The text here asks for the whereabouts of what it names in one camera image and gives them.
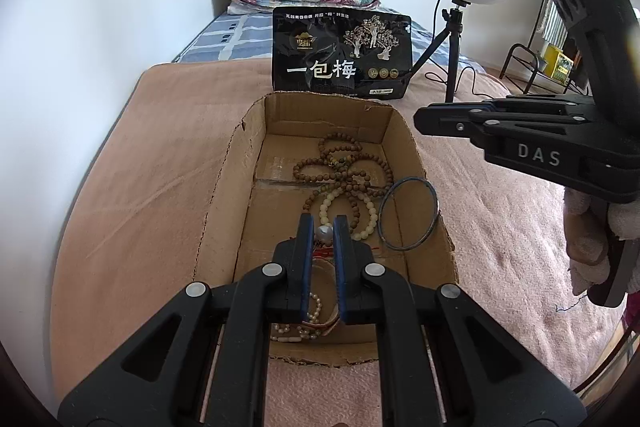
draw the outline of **blue striped mattress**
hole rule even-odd
[[[210,62],[237,58],[271,58],[272,15],[253,13],[246,15],[224,14],[191,41],[174,62]],[[418,23],[412,23],[411,38],[414,62],[431,43],[431,32]],[[445,42],[431,57],[447,68],[449,45]],[[477,73],[485,73],[480,64],[460,55],[460,65],[470,65]]]

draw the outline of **bead necklace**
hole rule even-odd
[[[326,142],[328,140],[341,140],[348,144],[327,148]],[[391,188],[391,185],[393,185],[394,182],[394,176],[391,168],[379,156],[363,153],[362,145],[356,139],[345,133],[338,132],[328,134],[318,142],[318,149],[320,157],[307,158],[306,160],[298,162],[293,167],[293,177],[300,182],[329,182],[324,183],[318,189],[314,190],[311,197],[307,198],[302,206],[303,212],[307,212],[318,196],[322,195],[324,197],[324,200],[320,205],[319,213],[321,226],[316,230],[316,239],[325,245],[331,245],[333,230],[329,223],[327,210],[329,206],[331,206],[332,201],[342,194],[347,195],[349,202],[351,203],[351,208],[353,209],[353,219],[350,222],[349,229],[351,238],[356,241],[366,239],[369,235],[373,234],[378,221],[378,213],[371,201],[371,198],[382,197]],[[336,158],[334,157],[334,153],[338,151],[346,151],[349,154],[344,158]],[[371,176],[367,171],[363,169],[354,169],[352,167],[356,161],[361,160],[372,160],[383,169],[386,182],[383,188],[372,187]],[[333,172],[310,176],[302,172],[302,169],[308,165],[328,166],[333,169]],[[360,208],[358,206],[358,200],[361,200],[366,204],[367,211],[369,213],[369,222],[361,232],[355,232],[360,223]]]

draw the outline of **white pearl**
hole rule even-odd
[[[334,229],[331,225],[320,225],[316,228],[316,239],[319,241],[331,241],[334,238]]]

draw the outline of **tripod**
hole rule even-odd
[[[418,58],[413,68],[409,72],[408,77],[411,78],[431,58],[431,55],[440,47],[440,45],[449,38],[449,68],[447,71],[447,90],[445,94],[445,102],[453,102],[453,96],[456,92],[456,77],[458,76],[458,61],[460,60],[460,35],[462,34],[462,10],[461,8],[468,6],[470,3],[464,0],[453,0],[456,6],[447,10],[442,10],[442,17],[447,22],[445,28],[437,35],[433,36],[433,40],[424,53]]]

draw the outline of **black package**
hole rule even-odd
[[[412,66],[411,18],[370,10],[273,11],[273,90],[402,98]]]

